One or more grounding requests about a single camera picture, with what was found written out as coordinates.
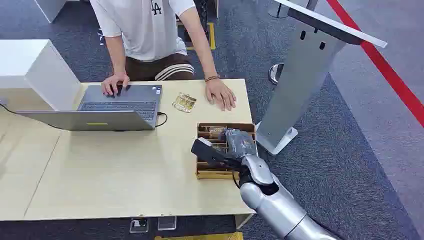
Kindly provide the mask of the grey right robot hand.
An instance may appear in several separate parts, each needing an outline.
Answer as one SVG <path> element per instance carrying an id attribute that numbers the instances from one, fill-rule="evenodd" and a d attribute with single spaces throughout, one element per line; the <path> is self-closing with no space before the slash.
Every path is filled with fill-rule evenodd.
<path id="1" fill-rule="evenodd" d="M 227 128 L 224 133 L 228 146 L 227 158 L 241 162 L 246 156 L 257 155 L 257 146 L 251 134 L 235 128 Z"/>

